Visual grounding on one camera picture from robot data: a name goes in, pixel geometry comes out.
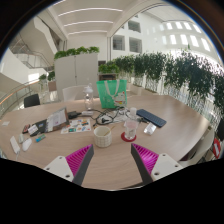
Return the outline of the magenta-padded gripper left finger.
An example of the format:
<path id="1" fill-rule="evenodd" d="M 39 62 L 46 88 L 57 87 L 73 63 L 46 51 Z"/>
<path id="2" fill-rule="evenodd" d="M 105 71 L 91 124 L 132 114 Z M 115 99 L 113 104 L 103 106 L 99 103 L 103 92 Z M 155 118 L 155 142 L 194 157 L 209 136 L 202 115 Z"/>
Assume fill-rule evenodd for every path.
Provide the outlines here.
<path id="1" fill-rule="evenodd" d="M 56 157 L 45 170 L 81 186 L 93 155 L 94 147 L 90 144 L 66 157 Z"/>

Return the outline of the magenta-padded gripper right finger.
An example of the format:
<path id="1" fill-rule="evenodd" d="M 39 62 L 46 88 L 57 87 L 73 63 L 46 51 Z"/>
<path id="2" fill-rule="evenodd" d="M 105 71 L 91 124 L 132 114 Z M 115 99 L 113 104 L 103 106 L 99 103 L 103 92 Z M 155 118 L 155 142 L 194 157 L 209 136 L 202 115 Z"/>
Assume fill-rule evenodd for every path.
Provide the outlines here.
<path id="1" fill-rule="evenodd" d="M 131 154 L 144 185 L 182 169 L 182 166 L 168 154 L 157 154 L 135 143 L 131 144 Z"/>

